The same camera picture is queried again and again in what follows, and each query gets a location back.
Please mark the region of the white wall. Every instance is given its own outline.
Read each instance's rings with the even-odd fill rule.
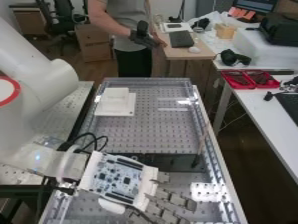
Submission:
[[[12,14],[11,9],[8,8],[10,4],[11,4],[10,0],[0,0],[0,16],[10,23],[10,25],[19,31],[16,18]]]
[[[151,0],[152,14],[164,15],[164,19],[178,16],[182,0]],[[196,0],[185,0],[185,21],[196,16]]]
[[[0,0],[11,3],[16,2],[35,2],[35,0]],[[194,18],[196,16],[196,1],[197,0],[185,0],[185,20]],[[177,17],[180,13],[180,7],[182,0],[151,0],[152,2],[152,14],[163,14],[165,19],[171,16]],[[75,6],[75,11],[77,13],[84,13],[83,10],[83,0],[72,0]]]

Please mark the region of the white desk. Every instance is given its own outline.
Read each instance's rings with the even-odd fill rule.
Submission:
[[[274,76],[274,78],[280,81],[288,81],[294,76]],[[218,134],[226,106],[233,93],[292,174],[293,179],[298,183],[298,126],[276,97],[269,102],[264,100],[268,91],[273,93],[281,92],[278,89],[236,90],[225,82],[213,129],[216,134]]]
[[[216,36],[216,31],[208,31],[204,34],[200,35],[200,38],[202,40],[202,42],[208,45],[208,47],[212,49],[212,51],[216,54],[220,54],[224,50],[232,49],[236,53],[241,52],[238,51],[238,49],[234,47],[232,40],[224,40],[220,39]],[[216,59],[213,60],[213,65],[217,69],[217,71],[222,71],[222,70],[232,70],[232,69],[261,69],[261,70],[266,70],[266,71],[281,71],[281,70],[290,70],[288,67],[273,67],[273,66],[260,66],[256,65],[254,63],[252,63],[249,66],[245,66],[244,64],[238,64],[236,66],[226,66],[222,61],[221,61],[221,56],[217,55]]]

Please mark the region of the mouse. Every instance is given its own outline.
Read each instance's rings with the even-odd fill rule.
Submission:
[[[194,53],[194,54],[198,54],[201,52],[200,48],[198,47],[190,47],[189,48],[189,52],[190,53]]]

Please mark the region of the computer screen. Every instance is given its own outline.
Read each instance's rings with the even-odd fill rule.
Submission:
[[[258,13],[269,13],[274,10],[277,2],[278,0],[234,0],[233,5]]]

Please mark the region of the white circuit board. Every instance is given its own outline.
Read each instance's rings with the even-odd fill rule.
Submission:
[[[121,156],[104,154],[89,191],[125,204],[133,204],[141,183],[143,165]]]

